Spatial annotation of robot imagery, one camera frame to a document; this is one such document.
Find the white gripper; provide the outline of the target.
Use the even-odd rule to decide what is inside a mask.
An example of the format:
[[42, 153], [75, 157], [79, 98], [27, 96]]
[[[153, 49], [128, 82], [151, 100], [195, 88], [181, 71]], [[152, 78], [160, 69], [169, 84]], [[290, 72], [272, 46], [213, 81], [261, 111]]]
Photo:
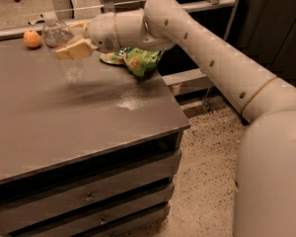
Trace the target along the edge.
[[120, 49], [116, 33], [115, 13], [96, 16], [89, 23], [79, 22], [69, 27], [74, 36], [82, 36], [73, 43], [58, 48], [54, 53], [59, 60], [77, 60], [89, 57], [95, 50], [107, 53]]

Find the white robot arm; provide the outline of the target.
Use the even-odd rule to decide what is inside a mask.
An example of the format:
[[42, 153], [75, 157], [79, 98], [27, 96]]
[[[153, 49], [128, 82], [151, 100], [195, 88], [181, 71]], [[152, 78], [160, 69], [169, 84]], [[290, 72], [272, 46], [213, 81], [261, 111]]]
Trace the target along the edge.
[[296, 237], [296, 88], [194, 20], [176, 0], [106, 13], [74, 28], [56, 55], [81, 59], [122, 47], [179, 45], [250, 122], [240, 145], [234, 237]]

